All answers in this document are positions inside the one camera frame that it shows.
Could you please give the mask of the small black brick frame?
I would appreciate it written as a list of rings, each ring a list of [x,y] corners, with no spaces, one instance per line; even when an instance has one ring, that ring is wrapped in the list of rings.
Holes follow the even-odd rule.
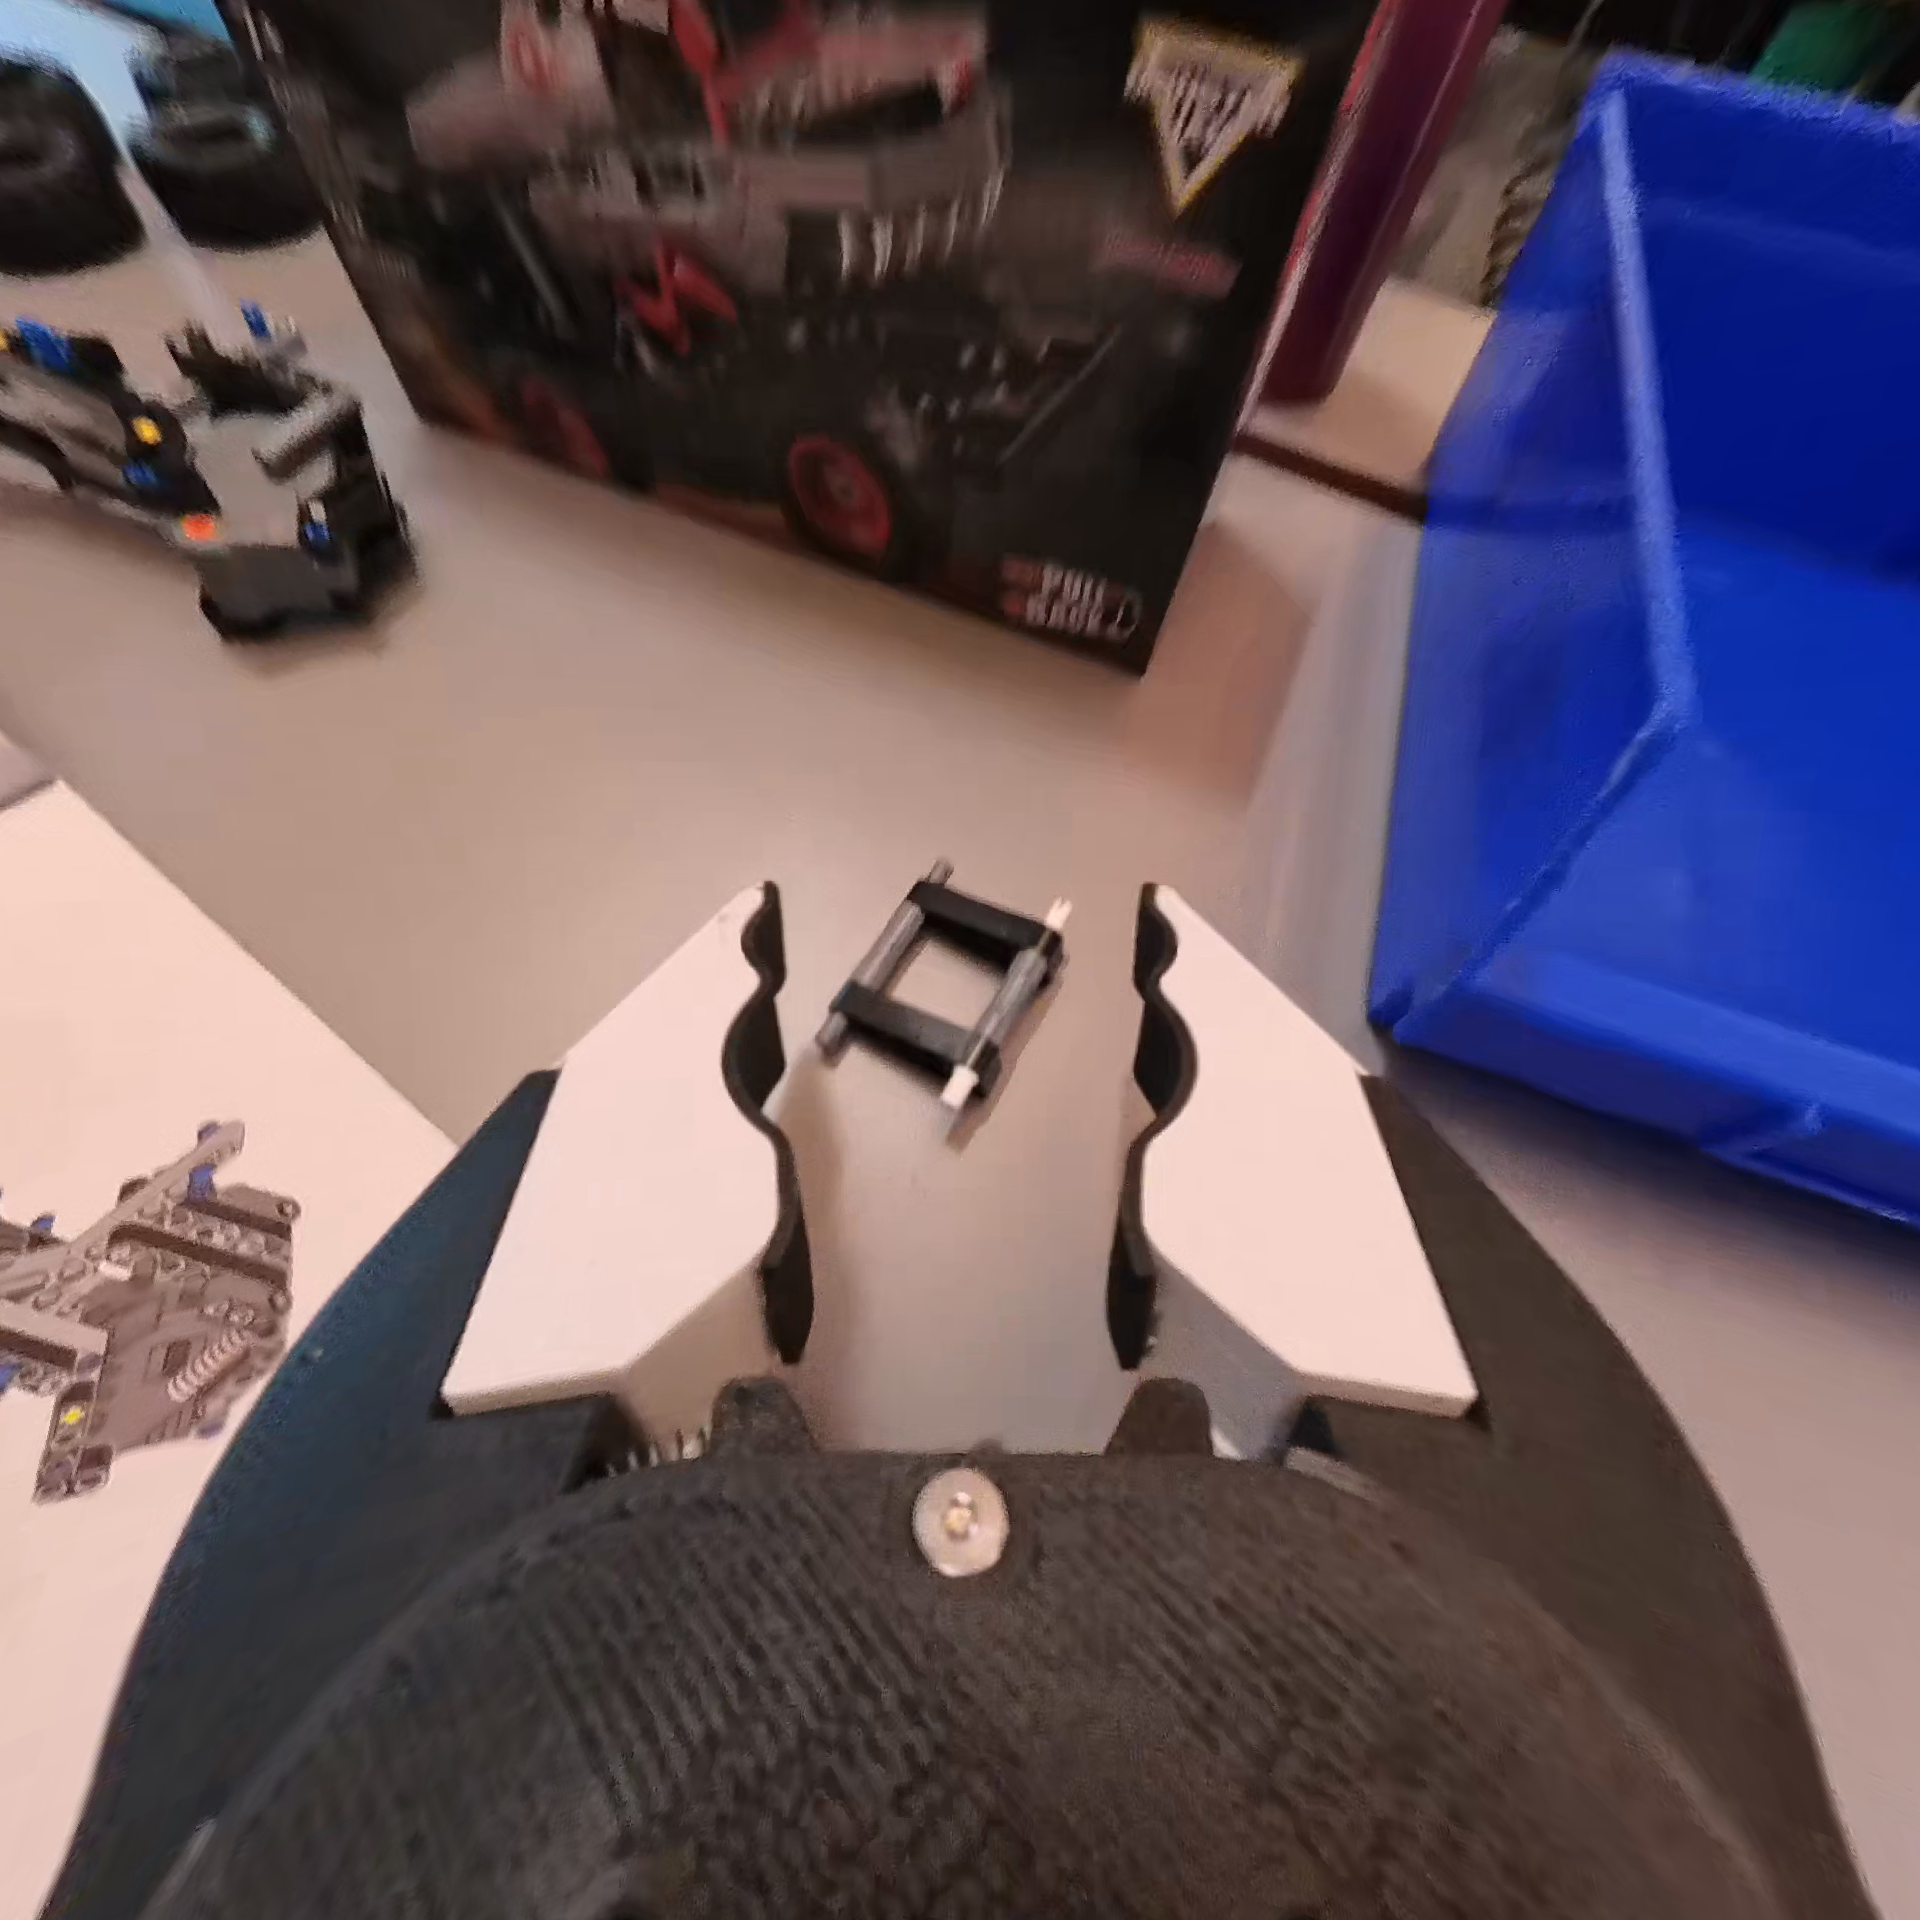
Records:
[[[994,1097],[1009,1042],[1059,977],[1070,902],[1054,900],[1047,914],[1032,917],[955,892],[947,879],[954,864],[936,860],[909,884],[829,997],[816,1051],[839,1057],[851,1042],[875,1047],[898,1065],[940,1080],[940,1108],[965,1114]],[[954,948],[994,972],[994,995],[971,1023],[955,1023],[896,995],[896,977],[920,943]]]

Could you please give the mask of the black grey toy brick chassis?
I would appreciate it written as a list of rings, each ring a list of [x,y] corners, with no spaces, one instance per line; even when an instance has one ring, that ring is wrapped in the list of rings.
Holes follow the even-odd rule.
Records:
[[[167,393],[133,384],[107,336],[5,324],[5,453],[173,548],[228,643],[364,628],[416,548],[362,394],[288,318],[256,299],[236,316],[245,341],[162,336]]]

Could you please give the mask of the white instruction booklet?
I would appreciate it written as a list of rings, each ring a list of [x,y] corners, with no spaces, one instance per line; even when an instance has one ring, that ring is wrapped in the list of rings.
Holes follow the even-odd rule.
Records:
[[[71,789],[5,807],[5,1914],[185,1516],[451,1140]]]

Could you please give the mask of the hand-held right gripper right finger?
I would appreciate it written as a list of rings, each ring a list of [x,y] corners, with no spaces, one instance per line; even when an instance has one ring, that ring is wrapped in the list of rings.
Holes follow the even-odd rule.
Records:
[[[1110,1254],[1116,1363],[1197,1386],[1213,1450],[1279,1456],[1309,1405],[1458,1424],[1478,1377],[1370,1076],[1176,888],[1143,884]]]

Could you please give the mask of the black toy set box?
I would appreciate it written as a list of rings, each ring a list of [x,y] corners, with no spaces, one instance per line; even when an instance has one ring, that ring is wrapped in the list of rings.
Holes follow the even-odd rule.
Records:
[[[1143,675],[1380,3],[221,3],[429,427]]]

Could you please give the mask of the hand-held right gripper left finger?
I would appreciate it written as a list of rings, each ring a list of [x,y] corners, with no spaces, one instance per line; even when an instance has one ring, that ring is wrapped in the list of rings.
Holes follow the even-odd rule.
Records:
[[[785,1076],[773,879],[726,900],[569,1047],[466,1334],[456,1415],[612,1397],[707,1427],[733,1377],[790,1370],[816,1324]]]

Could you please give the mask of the blue plastic bin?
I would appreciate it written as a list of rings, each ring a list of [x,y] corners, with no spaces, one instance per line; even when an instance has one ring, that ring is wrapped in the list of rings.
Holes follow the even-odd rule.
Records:
[[[1917,1221],[1917,123],[1600,65],[1397,731],[1380,1033]]]

